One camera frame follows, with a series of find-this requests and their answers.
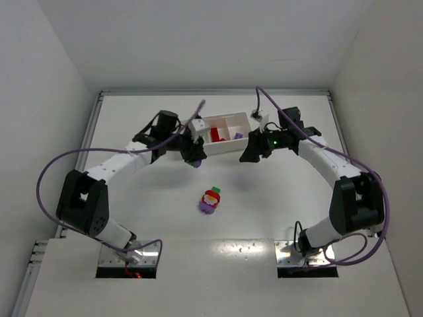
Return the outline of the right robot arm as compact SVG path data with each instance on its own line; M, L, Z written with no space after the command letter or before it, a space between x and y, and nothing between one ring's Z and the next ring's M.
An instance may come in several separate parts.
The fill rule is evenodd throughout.
M275 129L269 129L268 116L259 109L251 117L260 125L249 132L240 162L259 162L276 149L289 149L306 160L332 189L328 216L294 233L293 246L304 258L384 222L385 191L376 174L360 170L345 155L329 148L318 129L304 126L298 108L279 112Z

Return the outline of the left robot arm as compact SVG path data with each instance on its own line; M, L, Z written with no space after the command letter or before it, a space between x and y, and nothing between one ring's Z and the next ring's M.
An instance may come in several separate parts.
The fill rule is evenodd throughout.
M123 151L93 168L67 174L57 218L114 249L125 251L135 246L135 234L110 217L109 191L169 151L180 153L185 163L199 167L207 157L202 136L208 130L199 115L182 124L174 112L159 111Z

